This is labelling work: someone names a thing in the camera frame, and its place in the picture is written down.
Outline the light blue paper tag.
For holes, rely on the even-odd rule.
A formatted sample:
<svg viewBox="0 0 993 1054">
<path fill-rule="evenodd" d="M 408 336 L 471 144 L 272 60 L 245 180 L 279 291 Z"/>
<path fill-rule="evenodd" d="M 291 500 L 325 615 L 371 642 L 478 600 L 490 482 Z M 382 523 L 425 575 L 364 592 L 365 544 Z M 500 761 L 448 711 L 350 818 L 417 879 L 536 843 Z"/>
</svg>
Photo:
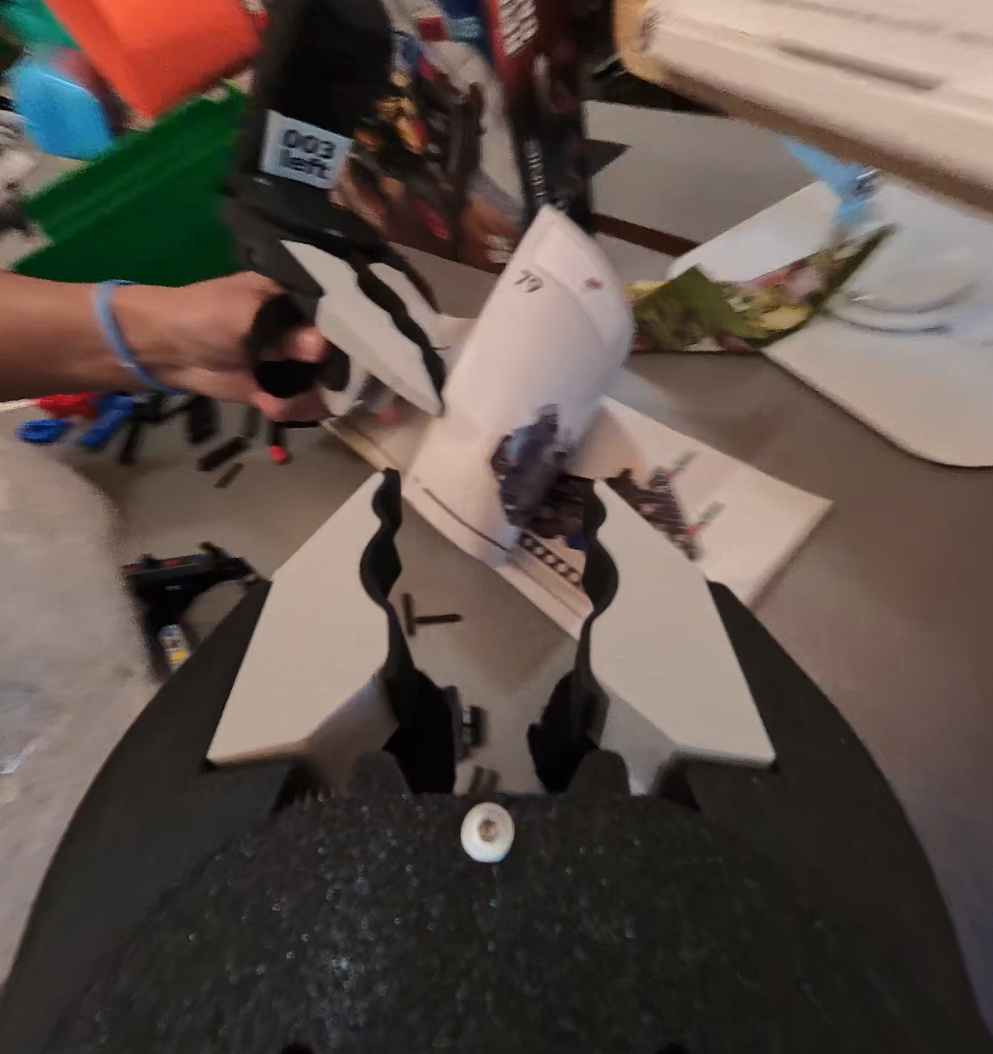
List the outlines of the light blue paper tag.
<svg viewBox="0 0 993 1054">
<path fill-rule="evenodd" d="M 833 222 L 841 231 L 839 238 L 860 234 L 872 225 L 874 197 L 882 175 L 878 169 L 841 160 L 801 140 L 783 137 L 781 144 L 832 192 L 837 201 Z"/>
</svg>

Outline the light blue plastic container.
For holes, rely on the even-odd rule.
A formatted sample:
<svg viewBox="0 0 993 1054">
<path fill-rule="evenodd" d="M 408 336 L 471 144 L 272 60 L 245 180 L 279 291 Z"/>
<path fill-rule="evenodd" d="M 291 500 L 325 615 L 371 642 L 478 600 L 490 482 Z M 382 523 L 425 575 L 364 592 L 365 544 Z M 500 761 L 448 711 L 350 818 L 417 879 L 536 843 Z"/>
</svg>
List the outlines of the light blue plastic container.
<svg viewBox="0 0 993 1054">
<path fill-rule="evenodd" d="M 115 144 L 106 87 L 79 51 L 34 48 L 8 70 L 6 83 L 30 142 L 42 153 L 90 161 Z"/>
</svg>

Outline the dark wooden frame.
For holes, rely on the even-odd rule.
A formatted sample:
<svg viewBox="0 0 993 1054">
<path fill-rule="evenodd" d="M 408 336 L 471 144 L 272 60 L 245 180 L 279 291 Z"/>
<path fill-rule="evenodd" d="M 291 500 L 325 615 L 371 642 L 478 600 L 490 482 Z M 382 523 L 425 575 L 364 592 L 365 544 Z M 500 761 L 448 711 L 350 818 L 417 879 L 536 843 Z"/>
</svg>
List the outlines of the dark wooden frame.
<svg viewBox="0 0 993 1054">
<path fill-rule="evenodd" d="M 592 214 L 591 223 L 595 234 L 605 235 L 622 243 L 632 243 L 666 257 L 684 256 L 699 246 L 683 236 L 601 213 Z"/>
</svg>

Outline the orange plastic bin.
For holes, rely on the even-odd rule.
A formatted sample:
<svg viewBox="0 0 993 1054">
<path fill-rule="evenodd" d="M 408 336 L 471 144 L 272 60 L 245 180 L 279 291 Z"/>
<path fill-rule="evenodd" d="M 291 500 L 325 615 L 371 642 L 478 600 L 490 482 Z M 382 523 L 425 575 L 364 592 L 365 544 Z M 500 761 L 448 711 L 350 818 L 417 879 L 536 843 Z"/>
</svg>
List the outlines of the orange plastic bin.
<svg viewBox="0 0 993 1054">
<path fill-rule="evenodd" d="M 137 116 L 156 119 L 249 65 L 260 45 L 239 1 L 47 1 L 87 63 Z"/>
</svg>

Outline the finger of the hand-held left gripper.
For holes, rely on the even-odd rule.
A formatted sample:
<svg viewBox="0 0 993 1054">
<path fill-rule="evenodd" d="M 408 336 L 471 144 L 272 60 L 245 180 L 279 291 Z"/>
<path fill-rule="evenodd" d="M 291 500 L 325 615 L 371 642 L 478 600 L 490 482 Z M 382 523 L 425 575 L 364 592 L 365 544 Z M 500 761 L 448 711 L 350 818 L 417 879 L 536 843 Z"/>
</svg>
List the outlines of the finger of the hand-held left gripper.
<svg viewBox="0 0 993 1054">
<path fill-rule="evenodd" d="M 294 240 L 287 240 L 284 250 L 319 286 L 315 323 L 323 336 L 403 401 L 426 415 L 442 415 L 445 363 L 400 293 L 370 264 Z"/>
<path fill-rule="evenodd" d="M 355 252 L 355 362 L 443 365 L 460 319 L 439 311 L 428 284 L 392 251 Z"/>
</svg>

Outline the white lego instruction booklet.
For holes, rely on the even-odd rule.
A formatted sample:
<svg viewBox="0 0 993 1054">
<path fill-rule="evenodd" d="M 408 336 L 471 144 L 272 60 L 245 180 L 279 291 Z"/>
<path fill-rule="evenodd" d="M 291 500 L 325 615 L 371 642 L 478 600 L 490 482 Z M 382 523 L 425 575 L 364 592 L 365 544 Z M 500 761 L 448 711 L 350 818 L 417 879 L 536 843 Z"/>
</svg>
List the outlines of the white lego instruction booklet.
<svg viewBox="0 0 993 1054">
<path fill-rule="evenodd" d="M 793 487 L 612 399 L 632 319 L 609 260 L 546 208 L 518 245 L 478 321 L 461 319 L 439 417 L 332 422 L 448 542 L 484 563 L 576 637 L 582 493 L 608 481 L 701 573 L 747 605 L 825 518 Z"/>
</svg>

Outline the person's left forearm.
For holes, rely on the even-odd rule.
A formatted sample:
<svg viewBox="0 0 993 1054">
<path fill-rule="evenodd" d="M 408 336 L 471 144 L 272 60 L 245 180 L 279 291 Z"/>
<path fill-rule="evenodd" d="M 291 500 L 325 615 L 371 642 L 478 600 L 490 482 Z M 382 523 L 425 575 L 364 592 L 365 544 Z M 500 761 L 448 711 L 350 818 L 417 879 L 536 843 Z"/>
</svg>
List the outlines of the person's left forearm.
<svg viewBox="0 0 993 1054">
<path fill-rule="evenodd" d="M 0 270 L 0 402 L 142 390 L 109 347 L 89 285 Z"/>
</svg>

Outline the black lego axle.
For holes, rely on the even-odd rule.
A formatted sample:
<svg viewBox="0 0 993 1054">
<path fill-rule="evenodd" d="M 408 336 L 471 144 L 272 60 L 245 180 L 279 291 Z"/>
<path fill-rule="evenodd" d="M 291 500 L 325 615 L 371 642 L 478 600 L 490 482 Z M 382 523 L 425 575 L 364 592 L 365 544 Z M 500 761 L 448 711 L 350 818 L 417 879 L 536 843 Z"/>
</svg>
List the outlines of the black lego axle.
<svg viewBox="0 0 993 1054">
<path fill-rule="evenodd" d="M 400 596 L 400 613 L 403 629 L 410 639 L 418 635 L 420 628 L 456 625 L 463 622 L 462 613 L 420 613 L 415 597 L 408 591 Z"/>
</svg>

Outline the clear plastic bag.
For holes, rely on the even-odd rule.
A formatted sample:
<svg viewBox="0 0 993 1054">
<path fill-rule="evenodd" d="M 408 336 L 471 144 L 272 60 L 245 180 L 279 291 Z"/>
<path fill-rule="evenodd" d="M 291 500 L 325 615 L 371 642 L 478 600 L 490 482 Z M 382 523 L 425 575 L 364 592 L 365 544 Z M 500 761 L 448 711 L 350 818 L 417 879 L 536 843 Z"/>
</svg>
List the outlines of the clear plastic bag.
<svg viewBox="0 0 993 1054">
<path fill-rule="evenodd" d="M 153 688 L 115 510 L 0 435 L 0 990 L 55 851 Z"/>
</svg>

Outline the black lego technic assembly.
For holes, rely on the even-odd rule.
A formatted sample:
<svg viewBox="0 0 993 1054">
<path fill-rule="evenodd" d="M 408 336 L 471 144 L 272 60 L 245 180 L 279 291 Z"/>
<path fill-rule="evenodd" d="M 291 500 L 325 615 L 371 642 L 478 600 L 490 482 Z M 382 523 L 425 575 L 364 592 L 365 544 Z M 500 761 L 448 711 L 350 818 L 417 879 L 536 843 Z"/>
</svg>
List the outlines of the black lego technic assembly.
<svg viewBox="0 0 993 1054">
<path fill-rule="evenodd" d="M 247 591 L 261 581 L 256 568 L 211 542 L 186 557 L 143 554 L 122 567 L 124 584 L 134 599 L 153 672 L 166 681 L 196 652 L 202 637 L 192 610 L 218 587 L 233 585 Z"/>
</svg>

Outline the green patterned cloth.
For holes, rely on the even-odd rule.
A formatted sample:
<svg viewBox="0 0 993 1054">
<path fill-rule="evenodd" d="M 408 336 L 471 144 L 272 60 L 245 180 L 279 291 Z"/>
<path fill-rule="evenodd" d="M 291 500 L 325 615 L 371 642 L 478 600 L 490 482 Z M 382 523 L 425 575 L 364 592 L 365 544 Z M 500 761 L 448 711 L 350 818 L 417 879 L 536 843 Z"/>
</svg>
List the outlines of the green patterned cloth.
<svg viewBox="0 0 993 1054">
<path fill-rule="evenodd" d="M 632 350 L 762 352 L 820 317 L 896 229 L 875 227 L 747 281 L 717 281 L 692 267 L 663 282 L 626 284 Z"/>
</svg>

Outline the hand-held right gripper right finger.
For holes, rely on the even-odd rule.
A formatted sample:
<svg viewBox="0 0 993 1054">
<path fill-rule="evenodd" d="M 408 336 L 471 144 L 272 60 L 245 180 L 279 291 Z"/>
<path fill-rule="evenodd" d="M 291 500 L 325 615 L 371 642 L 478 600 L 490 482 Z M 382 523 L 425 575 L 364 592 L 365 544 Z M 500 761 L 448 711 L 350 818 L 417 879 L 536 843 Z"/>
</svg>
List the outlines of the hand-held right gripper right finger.
<svg viewBox="0 0 993 1054">
<path fill-rule="evenodd" d="M 582 527 L 590 612 L 528 731 L 543 789 L 566 792 L 598 752 L 621 758 L 636 795 L 694 762 L 770 770 L 776 749 L 704 573 L 606 481 L 585 489 Z"/>
</svg>

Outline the green plastic bin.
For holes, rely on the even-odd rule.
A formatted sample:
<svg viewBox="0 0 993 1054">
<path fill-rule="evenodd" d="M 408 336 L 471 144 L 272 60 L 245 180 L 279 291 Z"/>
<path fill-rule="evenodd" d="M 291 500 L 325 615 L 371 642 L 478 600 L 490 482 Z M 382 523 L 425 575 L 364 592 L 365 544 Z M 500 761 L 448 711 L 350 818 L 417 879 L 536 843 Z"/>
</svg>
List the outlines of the green plastic bin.
<svg viewBox="0 0 993 1054">
<path fill-rule="evenodd" d="M 236 273 L 222 208 L 245 99 L 236 86 L 199 97 L 32 195 L 25 212 L 45 243 L 13 271 L 166 287 Z"/>
</svg>

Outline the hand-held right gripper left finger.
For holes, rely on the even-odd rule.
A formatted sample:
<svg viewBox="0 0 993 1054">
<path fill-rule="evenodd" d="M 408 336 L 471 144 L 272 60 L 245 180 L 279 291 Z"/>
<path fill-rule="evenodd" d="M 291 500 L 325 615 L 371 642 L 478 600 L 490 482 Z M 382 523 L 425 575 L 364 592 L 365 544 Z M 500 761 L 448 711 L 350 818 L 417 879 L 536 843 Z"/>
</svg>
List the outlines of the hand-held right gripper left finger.
<svg viewBox="0 0 993 1054">
<path fill-rule="evenodd" d="M 347 793 L 361 759 L 387 753 L 410 790 L 453 790 L 453 708 L 391 601 L 401 512 L 400 473 L 376 472 L 272 575 L 209 762 L 291 760 Z"/>
</svg>

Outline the blue wristband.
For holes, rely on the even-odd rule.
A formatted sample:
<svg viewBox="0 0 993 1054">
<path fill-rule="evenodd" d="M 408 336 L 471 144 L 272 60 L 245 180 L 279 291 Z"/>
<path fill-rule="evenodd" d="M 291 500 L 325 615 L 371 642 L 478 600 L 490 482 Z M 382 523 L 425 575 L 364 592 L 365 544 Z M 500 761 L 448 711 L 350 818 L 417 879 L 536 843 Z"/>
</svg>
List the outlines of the blue wristband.
<svg viewBox="0 0 993 1054">
<path fill-rule="evenodd" d="M 126 341 L 121 323 L 118 323 L 117 319 L 114 295 L 117 290 L 134 288 L 136 285 L 125 279 L 110 279 L 105 282 L 93 284 L 91 299 L 94 321 L 98 325 L 108 351 L 120 364 L 128 377 L 132 377 L 143 390 L 149 392 L 167 396 L 187 396 L 187 391 L 166 384 L 149 372 Z"/>
</svg>

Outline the dark printed lego box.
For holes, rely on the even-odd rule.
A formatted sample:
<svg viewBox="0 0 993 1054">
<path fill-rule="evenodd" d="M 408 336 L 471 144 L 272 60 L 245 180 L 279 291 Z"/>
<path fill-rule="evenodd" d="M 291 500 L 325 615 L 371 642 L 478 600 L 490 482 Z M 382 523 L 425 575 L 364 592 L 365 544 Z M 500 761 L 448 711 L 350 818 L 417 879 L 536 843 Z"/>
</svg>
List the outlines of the dark printed lego box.
<svg viewBox="0 0 993 1054">
<path fill-rule="evenodd" d="M 384 1 L 383 78 L 335 204 L 391 243 L 497 273 L 544 206 L 593 231 L 585 52 L 608 2 Z"/>
</svg>

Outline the white rounded tray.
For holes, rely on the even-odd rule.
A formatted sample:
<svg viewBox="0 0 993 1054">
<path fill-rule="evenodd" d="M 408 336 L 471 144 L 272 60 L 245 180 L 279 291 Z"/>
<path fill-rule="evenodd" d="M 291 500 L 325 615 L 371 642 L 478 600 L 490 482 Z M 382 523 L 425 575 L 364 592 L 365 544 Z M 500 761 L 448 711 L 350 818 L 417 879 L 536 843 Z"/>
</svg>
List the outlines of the white rounded tray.
<svg viewBox="0 0 993 1054">
<path fill-rule="evenodd" d="M 948 336 L 884 336 L 823 314 L 764 355 L 911 455 L 993 467 L 993 220 L 888 178 L 873 206 L 874 225 L 897 228 L 878 251 L 980 249 L 982 275 L 963 327 Z"/>
</svg>

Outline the pale cardboard box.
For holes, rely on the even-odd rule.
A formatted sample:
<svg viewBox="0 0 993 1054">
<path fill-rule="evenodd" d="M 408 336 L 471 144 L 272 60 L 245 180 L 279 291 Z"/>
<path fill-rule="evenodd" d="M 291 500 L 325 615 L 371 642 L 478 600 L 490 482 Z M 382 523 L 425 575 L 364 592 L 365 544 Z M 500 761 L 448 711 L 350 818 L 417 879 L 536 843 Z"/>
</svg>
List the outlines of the pale cardboard box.
<svg viewBox="0 0 993 1054">
<path fill-rule="evenodd" d="M 655 85 L 993 216 L 993 1 L 620 1 Z"/>
</svg>

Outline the white bowl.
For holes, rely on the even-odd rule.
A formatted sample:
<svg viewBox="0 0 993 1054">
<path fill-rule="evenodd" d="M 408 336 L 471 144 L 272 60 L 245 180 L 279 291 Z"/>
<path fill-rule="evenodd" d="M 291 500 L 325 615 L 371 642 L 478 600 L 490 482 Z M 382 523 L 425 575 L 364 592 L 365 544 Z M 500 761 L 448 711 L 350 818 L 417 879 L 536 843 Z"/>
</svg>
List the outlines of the white bowl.
<svg viewBox="0 0 993 1054">
<path fill-rule="evenodd" d="M 884 336 L 948 336 L 972 313 L 984 264 L 975 245 L 874 252 L 823 310 L 836 323 Z"/>
</svg>

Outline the pile of small lego pins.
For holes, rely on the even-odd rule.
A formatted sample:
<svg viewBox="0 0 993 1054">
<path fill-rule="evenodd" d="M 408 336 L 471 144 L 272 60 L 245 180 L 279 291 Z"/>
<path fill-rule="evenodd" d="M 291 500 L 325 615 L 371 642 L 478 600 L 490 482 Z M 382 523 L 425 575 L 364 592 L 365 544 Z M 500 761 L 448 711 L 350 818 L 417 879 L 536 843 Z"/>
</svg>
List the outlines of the pile of small lego pins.
<svg viewBox="0 0 993 1054">
<path fill-rule="evenodd" d="M 99 453 L 116 444 L 117 463 L 122 466 L 134 465 L 150 433 L 180 421 L 189 447 L 203 448 L 196 461 L 197 471 L 213 474 L 214 487 L 219 490 L 244 472 L 256 440 L 265 440 L 269 463 L 283 467 L 293 461 L 288 443 L 290 426 L 265 424 L 260 412 L 250 407 L 244 410 L 238 432 L 219 441 L 222 421 L 218 402 L 200 395 L 83 392 L 42 397 L 33 407 L 38 415 L 16 426 L 16 440 L 32 447 L 70 441 L 87 453 Z"/>
</svg>

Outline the person's left hand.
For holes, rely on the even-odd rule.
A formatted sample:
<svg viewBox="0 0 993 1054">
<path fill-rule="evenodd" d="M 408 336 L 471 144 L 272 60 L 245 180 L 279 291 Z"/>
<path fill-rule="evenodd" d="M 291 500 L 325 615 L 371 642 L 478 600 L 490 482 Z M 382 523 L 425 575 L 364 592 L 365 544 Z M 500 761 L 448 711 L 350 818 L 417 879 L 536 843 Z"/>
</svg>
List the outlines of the person's left hand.
<svg viewBox="0 0 993 1054">
<path fill-rule="evenodd" d="M 122 285 L 110 302 L 128 349 L 167 387 L 252 406 L 279 423 L 322 422 L 330 411 L 316 390 L 278 399 L 254 376 L 245 341 L 262 306 L 281 294 L 244 272 L 181 288 Z"/>
</svg>

